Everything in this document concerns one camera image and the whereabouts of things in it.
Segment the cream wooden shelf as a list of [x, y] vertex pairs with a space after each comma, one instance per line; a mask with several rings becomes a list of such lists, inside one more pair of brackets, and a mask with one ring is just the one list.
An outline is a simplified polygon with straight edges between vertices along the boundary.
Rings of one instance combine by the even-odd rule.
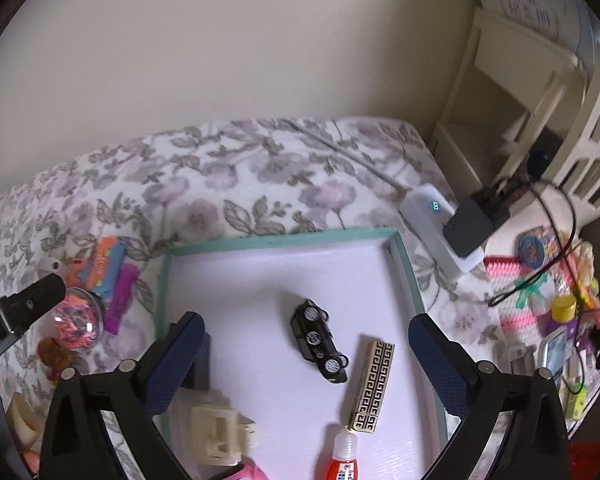
[[501, 14], [476, 9], [429, 141], [454, 194], [462, 198], [512, 174], [544, 129], [566, 132], [587, 84], [573, 52]]

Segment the yellow cap purple bottle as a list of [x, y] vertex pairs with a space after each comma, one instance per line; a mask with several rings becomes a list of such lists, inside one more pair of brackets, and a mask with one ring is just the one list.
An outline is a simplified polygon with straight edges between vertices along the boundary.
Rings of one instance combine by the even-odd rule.
[[546, 323], [547, 333], [564, 328], [572, 337], [577, 328], [577, 298], [572, 295], [556, 296], [550, 305], [550, 318]]

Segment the cream plastic clip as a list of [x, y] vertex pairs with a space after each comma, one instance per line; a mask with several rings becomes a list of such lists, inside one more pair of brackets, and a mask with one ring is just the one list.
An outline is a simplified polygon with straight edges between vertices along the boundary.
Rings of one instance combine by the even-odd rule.
[[193, 460], [199, 466], [235, 466], [259, 445], [257, 424], [234, 408], [213, 404], [190, 409]]

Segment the black power adapter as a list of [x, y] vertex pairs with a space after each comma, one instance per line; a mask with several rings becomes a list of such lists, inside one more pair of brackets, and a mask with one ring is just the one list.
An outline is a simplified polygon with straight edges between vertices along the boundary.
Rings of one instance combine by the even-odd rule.
[[463, 198], [442, 233], [454, 252], [466, 258], [509, 218], [504, 194], [491, 186]]

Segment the salmon pink small box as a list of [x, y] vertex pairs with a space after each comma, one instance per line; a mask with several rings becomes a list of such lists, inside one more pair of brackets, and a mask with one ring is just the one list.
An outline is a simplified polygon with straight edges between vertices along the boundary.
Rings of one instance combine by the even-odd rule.
[[87, 259], [70, 258], [66, 261], [65, 283], [68, 287], [82, 287], [84, 284], [83, 274]]

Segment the gold black patterned lighter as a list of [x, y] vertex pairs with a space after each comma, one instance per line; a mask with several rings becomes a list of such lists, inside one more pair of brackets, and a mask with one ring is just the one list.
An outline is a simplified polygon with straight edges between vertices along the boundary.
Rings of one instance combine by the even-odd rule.
[[394, 350], [394, 344], [379, 339], [374, 339], [367, 345], [361, 381], [347, 424], [350, 431], [361, 434], [373, 434], [376, 431]]

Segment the white power strip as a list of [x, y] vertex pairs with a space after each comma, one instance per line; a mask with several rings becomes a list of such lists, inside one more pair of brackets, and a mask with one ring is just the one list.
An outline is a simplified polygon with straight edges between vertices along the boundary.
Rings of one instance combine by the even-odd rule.
[[407, 191], [399, 211], [448, 280], [457, 281], [482, 263], [484, 252], [481, 248], [467, 257], [460, 257], [444, 237], [443, 227], [454, 216], [455, 207], [432, 184]]

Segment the floral grey white blanket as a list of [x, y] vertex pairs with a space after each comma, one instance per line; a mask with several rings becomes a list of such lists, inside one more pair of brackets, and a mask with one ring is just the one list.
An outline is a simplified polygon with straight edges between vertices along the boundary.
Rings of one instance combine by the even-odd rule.
[[501, 331], [486, 306], [486, 272], [448, 280], [400, 214], [404, 193], [426, 183], [452, 196], [424, 141], [400, 120], [209, 122], [107, 146], [1, 195], [0, 297], [33, 283], [41, 258], [85, 256], [101, 238], [120, 237], [140, 271], [132, 306], [117, 336], [76, 360], [103, 372], [155, 339], [158, 281], [172, 249], [394, 229], [424, 311], [476, 359], [492, 359]]

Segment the colourful picture card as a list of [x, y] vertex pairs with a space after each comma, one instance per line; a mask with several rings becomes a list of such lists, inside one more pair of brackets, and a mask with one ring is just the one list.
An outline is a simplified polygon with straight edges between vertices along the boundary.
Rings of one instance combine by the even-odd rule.
[[559, 326], [540, 342], [536, 355], [536, 367], [550, 371], [556, 388], [562, 383], [562, 372], [566, 362], [568, 332], [566, 326]]

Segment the black toy car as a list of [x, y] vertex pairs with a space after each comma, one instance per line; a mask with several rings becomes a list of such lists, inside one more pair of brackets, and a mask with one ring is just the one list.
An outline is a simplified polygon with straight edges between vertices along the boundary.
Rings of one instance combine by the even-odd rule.
[[337, 349], [328, 320], [327, 311], [306, 299], [294, 309], [290, 327], [303, 359], [313, 363], [328, 382], [344, 384], [349, 358]]

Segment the pink white crochet mat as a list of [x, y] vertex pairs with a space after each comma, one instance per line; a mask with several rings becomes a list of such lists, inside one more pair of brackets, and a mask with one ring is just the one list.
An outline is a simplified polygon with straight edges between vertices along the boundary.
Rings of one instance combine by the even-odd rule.
[[[546, 253], [542, 268], [528, 269], [518, 259], [518, 240], [527, 234], [542, 238]], [[518, 236], [515, 255], [487, 256], [484, 264], [493, 291], [511, 293], [496, 310], [512, 360], [528, 350], [536, 362], [540, 342], [548, 335], [546, 323], [553, 299], [564, 295], [577, 298], [577, 328], [568, 337], [559, 386], [568, 434], [574, 434], [600, 395], [600, 368], [596, 364], [600, 352], [591, 340], [592, 335], [600, 334], [592, 244], [579, 237], [570, 240], [566, 232], [554, 233], [549, 226], [539, 226]]]

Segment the white lattice basket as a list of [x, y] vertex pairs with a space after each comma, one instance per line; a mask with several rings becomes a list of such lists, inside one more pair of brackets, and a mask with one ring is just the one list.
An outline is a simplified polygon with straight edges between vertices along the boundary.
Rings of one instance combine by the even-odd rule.
[[580, 226], [600, 218], [600, 45], [583, 104], [547, 177], [567, 192]]

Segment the white earbud case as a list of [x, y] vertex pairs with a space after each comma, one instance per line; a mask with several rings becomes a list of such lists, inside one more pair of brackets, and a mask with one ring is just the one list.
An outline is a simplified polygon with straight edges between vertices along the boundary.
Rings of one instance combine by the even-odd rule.
[[45, 256], [38, 260], [36, 270], [38, 271], [38, 276], [40, 278], [44, 278], [44, 276], [48, 274], [57, 274], [61, 278], [64, 278], [66, 275], [66, 266], [62, 261], [49, 256]]

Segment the clear dome with orange toy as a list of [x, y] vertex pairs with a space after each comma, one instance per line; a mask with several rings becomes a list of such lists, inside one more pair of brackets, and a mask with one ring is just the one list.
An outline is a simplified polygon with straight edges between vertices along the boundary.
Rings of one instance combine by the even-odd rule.
[[52, 309], [55, 341], [66, 350], [87, 352], [104, 331], [102, 302], [92, 292], [69, 287], [65, 299]]

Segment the round colourful tin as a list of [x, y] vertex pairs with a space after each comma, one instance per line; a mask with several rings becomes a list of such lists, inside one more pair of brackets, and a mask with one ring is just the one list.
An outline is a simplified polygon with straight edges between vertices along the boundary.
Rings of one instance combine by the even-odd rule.
[[542, 268], [545, 257], [546, 253], [541, 237], [527, 234], [518, 240], [518, 259], [528, 269]]

